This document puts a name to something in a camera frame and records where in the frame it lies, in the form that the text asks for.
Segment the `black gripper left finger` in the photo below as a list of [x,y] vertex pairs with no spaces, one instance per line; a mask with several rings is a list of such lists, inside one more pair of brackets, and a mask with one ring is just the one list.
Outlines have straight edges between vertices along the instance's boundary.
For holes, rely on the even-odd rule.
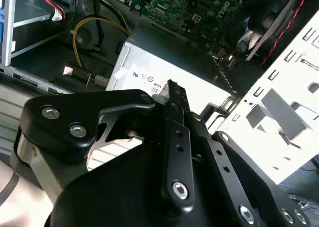
[[74,180],[135,147],[191,147],[185,89],[169,80],[160,96],[165,103],[138,89],[32,98],[22,111],[15,153],[55,205]]

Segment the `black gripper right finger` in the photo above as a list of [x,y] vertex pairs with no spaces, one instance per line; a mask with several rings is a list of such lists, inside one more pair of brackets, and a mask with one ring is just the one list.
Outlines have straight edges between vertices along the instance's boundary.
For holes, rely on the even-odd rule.
[[192,146],[201,151],[210,186],[221,197],[223,227],[309,227],[309,218],[224,132],[210,135],[193,112],[189,127]]

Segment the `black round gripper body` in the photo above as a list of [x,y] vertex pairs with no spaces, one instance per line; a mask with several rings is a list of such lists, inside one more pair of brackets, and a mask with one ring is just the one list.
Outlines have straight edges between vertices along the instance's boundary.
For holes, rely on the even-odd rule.
[[135,147],[68,185],[50,225],[221,227],[221,197],[202,159],[189,143]]

